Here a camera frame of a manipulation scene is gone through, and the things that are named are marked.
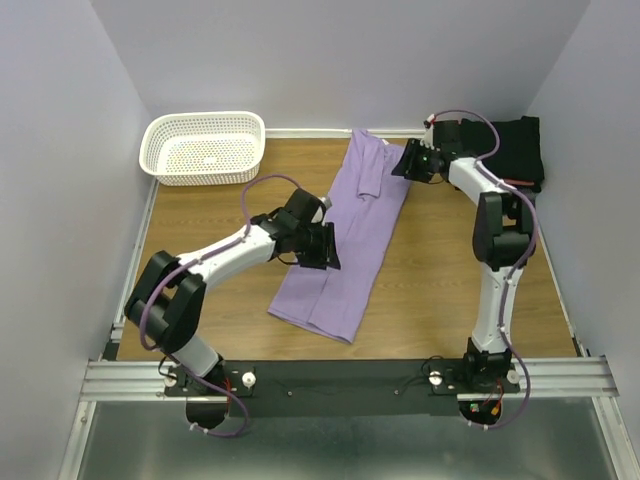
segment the metal frame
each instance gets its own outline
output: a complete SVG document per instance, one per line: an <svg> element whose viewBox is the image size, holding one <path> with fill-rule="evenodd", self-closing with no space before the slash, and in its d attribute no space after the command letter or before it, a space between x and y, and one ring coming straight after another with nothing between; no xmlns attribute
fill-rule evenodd
<svg viewBox="0 0 640 480"><path fill-rule="evenodd" d="M605 358L531 358L525 359L531 375L532 398L604 397L618 395L611 370ZM522 368L520 388L525 380ZM166 397L164 380L158 374L158 362L90 362L80 392L81 402L150 402L185 401L184 397ZM505 394L521 398L523 392ZM486 395L462 394L459 400L484 398ZM198 397L198 400L225 402L226 397Z"/></svg>
<svg viewBox="0 0 640 480"><path fill-rule="evenodd" d="M351 130L342 129L300 129L267 131L269 138L328 138L348 137ZM405 131L372 132L378 136L407 137ZM126 283L116 310L111 333L111 341L118 343L122 338L125 318L122 314L124 302L130 294L140 263L140 257L151 220L151 214L158 191L158 182L154 179L149 189L144 215L131 262L129 264ZM558 283L553 271L551 259L542 239L543 250L550 266L556 291L560 298L565 320L569 330L575 335L575 328L569 321L560 295ZM525 359L531 373L533 398L574 398L591 397L600 427L602 429L616 475L620 480L640 478L640 466L634 453L629 435L624 425L616 398L618 390L604 358L585 356L585 349L580 344L583 357ZM514 364L522 377L521 367ZM511 394L517 398L522 394ZM477 395L459 395L459 400L479 398ZM204 401L224 402L225 397L201 397ZM80 474L82 459L89 440L91 425L98 402L136 402L136 401L186 401L186 398L169 398L164 395L163 378L157 372L156 362L89 362L76 416L67 443L65 457L59 474L59 480L76 480Z"/></svg>
<svg viewBox="0 0 640 480"><path fill-rule="evenodd" d="M124 323L126 318L124 317L124 304L133 290L133 286L136 280L136 272L140 265L140 257L142 256L142 250L144 248L144 242L147 238L147 232L149 231L149 223L151 222L151 214L153 213L153 206L156 203L156 196L158 195L158 181L154 178L149 188L147 195L147 202L144 207L144 213L142 215L142 223L138 230L138 236L136 237L136 243L133 247L133 254L131 255L131 261L129 262L129 268L127 269L127 277L124 287L122 288L122 294L120 295L120 301L118 302L118 308L116 309L115 317L113 319L113 327L111 328L111 341L120 342L122 339L122 331L124 330Z"/></svg>

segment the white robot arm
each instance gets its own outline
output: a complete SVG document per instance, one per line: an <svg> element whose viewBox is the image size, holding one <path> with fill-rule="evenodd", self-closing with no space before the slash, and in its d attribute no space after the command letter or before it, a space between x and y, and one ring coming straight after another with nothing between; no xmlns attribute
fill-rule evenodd
<svg viewBox="0 0 640 480"><path fill-rule="evenodd" d="M156 253L134 287L125 315L155 348L205 377L220 361L196 333L205 295L283 253L293 252L302 267L339 269L333 224L324 222L330 206L328 198L298 188L284 207L251 218L250 225L224 240L177 257ZM173 297L160 293L165 286L176 287Z"/></svg>
<svg viewBox="0 0 640 480"><path fill-rule="evenodd" d="M475 168L475 158L460 158L451 162L449 167L449 182L462 190L477 206L482 194L497 193L510 195L507 190L497 187L486 177L482 176ZM471 340L476 348L483 352L498 353L507 348L502 335L500 335L498 318L500 310L500 297L507 286L507 275L511 265L501 266L497 269L482 263L482 287L480 291L480 305L478 307L478 319L473 329ZM504 333L511 338L511 317L516 288L523 269L515 271L509 280L507 301L504 311Z"/></svg>

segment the black folded shirt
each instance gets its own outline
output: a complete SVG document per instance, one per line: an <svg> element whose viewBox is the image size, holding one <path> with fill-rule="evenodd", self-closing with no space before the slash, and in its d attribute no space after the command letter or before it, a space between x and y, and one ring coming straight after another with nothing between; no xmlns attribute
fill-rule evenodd
<svg viewBox="0 0 640 480"><path fill-rule="evenodd" d="M497 177L515 186L527 186L539 192L544 182L540 156L540 119L522 117L510 122L491 122L500 135L500 149L484 161ZM477 157L491 151L495 138L484 122L464 119L445 120L434 125L433 143L457 157Z"/></svg>

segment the purple shirt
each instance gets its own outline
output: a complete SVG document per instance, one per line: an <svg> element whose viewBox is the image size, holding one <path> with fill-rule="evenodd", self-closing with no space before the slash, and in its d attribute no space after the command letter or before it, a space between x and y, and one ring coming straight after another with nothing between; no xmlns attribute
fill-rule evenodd
<svg viewBox="0 0 640 480"><path fill-rule="evenodd" d="M403 148L354 130L329 197L341 270L291 267L269 313L352 343L411 182L391 176Z"/></svg>

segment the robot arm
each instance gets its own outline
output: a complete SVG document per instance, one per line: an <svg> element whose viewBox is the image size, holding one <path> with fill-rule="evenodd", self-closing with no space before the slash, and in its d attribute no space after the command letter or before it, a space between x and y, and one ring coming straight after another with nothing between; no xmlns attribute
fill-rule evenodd
<svg viewBox="0 0 640 480"><path fill-rule="evenodd" d="M473 251L482 263L482 287L478 319L471 341L479 352L499 353L508 348L500 334L500 328L504 328L507 339L511 338L513 303L524 268L517 269L508 281L507 276L526 250L533 225L528 210L514 199L511 192L496 186L480 174L474 166L475 161L474 158L460 158L451 162L448 179L478 207ZM503 225L504 216L515 219L516 224ZM503 313L504 324L499 325L500 298L505 289L507 298Z"/></svg>
<svg viewBox="0 0 640 480"><path fill-rule="evenodd" d="M473 252L482 264L482 288L476 326L465 354L467 377L480 371L500 377L506 374L511 361L505 338L510 342L513 303L524 264L511 270L529 246L533 219L519 196L483 175L476 162L475 158L456 158L455 154L432 148L428 142L411 139L393 174L423 183L430 183L435 174L440 174L477 206ZM515 224L505 224L505 217L515 220Z"/></svg>
<svg viewBox="0 0 640 480"><path fill-rule="evenodd" d="M247 268L293 252L307 268L339 269L332 223L324 222L329 199L319 199L297 189L286 205L251 219L236 234L203 249L173 257L165 251L153 255L125 306L125 315L138 327L146 304L161 281L181 272L149 309L145 333L157 348L199 377L206 377L220 361L218 353L196 333L205 295L216 285ZM220 250L201 260L207 252Z"/></svg>

